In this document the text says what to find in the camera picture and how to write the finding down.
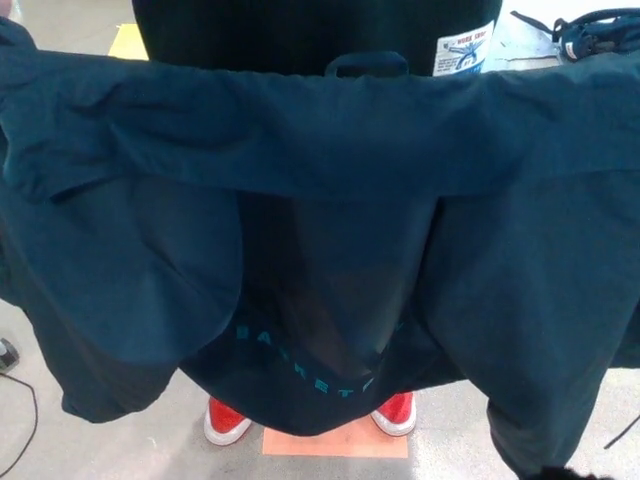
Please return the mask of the robot black right hand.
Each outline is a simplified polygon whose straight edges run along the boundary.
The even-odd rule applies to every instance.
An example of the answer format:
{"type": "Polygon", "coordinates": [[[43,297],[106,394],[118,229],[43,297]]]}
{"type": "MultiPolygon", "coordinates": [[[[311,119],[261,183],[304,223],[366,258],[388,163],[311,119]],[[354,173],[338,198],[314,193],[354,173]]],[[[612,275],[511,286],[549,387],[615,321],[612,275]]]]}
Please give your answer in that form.
{"type": "Polygon", "coordinates": [[[596,476],[581,475],[567,467],[544,467],[536,478],[538,480],[591,480],[596,479],[596,476]]]}

